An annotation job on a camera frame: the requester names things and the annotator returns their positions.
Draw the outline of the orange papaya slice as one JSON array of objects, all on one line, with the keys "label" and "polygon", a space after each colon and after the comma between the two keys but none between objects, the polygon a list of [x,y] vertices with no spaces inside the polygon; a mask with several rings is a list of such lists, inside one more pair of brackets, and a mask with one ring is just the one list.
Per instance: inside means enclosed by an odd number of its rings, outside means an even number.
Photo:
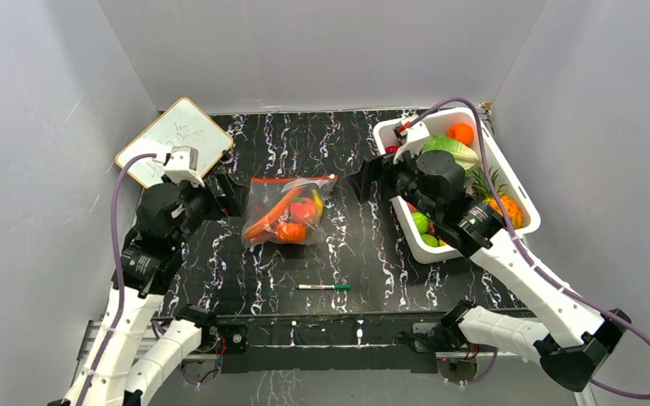
[{"label": "orange papaya slice", "polygon": [[274,222],[276,222],[289,208],[290,202],[300,195],[302,187],[298,186],[289,190],[284,197],[267,213],[255,222],[253,225],[248,227],[243,233],[242,236],[248,240],[253,240],[268,227],[270,227]]}]

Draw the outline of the clear zip bag orange zipper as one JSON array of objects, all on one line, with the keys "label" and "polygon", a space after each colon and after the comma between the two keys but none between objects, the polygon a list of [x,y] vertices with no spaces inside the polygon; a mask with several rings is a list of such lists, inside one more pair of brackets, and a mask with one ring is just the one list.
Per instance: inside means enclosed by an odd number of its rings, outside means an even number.
[{"label": "clear zip bag orange zipper", "polygon": [[[247,195],[245,224],[240,233],[242,244],[245,247],[254,247],[265,243],[283,244],[276,238],[275,229],[281,222],[294,222],[291,219],[289,208],[276,222],[253,240],[246,239],[242,236],[242,233],[248,227],[263,218],[263,216],[267,214],[289,190],[298,186],[302,187],[298,197],[303,198],[312,199],[311,191],[317,189],[322,197],[324,212],[325,201],[328,199],[330,192],[337,183],[337,180],[338,177],[335,174],[305,178],[252,178]],[[305,240],[297,245],[314,245],[325,241],[326,232],[322,225],[322,218],[318,219],[318,221],[311,226],[303,226],[306,227],[307,235]]]}]

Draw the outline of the yellow banana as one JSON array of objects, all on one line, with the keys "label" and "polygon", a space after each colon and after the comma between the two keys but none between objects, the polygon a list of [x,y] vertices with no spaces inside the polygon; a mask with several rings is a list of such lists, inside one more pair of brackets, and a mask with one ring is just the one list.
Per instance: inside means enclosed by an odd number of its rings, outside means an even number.
[{"label": "yellow banana", "polygon": [[323,213],[323,201],[322,197],[320,195],[320,192],[317,189],[313,189],[311,191],[312,194],[312,200],[315,204],[315,207],[317,209],[317,219],[322,218],[322,213]]}]

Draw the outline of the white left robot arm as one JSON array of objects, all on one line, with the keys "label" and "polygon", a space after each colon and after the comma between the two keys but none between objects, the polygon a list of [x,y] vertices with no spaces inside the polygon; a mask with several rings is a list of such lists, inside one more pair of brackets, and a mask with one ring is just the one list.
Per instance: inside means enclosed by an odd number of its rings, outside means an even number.
[{"label": "white left robot arm", "polygon": [[206,185],[167,178],[143,192],[135,224],[116,248],[113,286],[101,325],[57,405],[147,405],[186,355],[208,352],[218,344],[215,315],[190,304],[138,355],[152,318],[184,263],[189,239],[206,221],[244,213],[247,188],[226,173],[216,173],[215,181],[220,195]]}]

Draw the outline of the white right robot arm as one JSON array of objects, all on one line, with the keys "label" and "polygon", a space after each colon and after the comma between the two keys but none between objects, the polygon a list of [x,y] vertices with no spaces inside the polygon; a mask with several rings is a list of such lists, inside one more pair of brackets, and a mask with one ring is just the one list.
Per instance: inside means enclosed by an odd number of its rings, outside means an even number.
[{"label": "white right robot arm", "polygon": [[393,154],[372,156],[346,180],[360,202],[370,198],[378,182],[383,196],[400,197],[429,216],[439,239],[492,273],[537,318],[515,318],[461,300],[437,326],[412,334],[417,348],[463,350],[484,344],[534,361],[560,386],[580,392],[622,338],[621,324],[537,274],[502,216],[467,193],[465,170],[447,151],[418,157],[405,153],[400,161]]}]

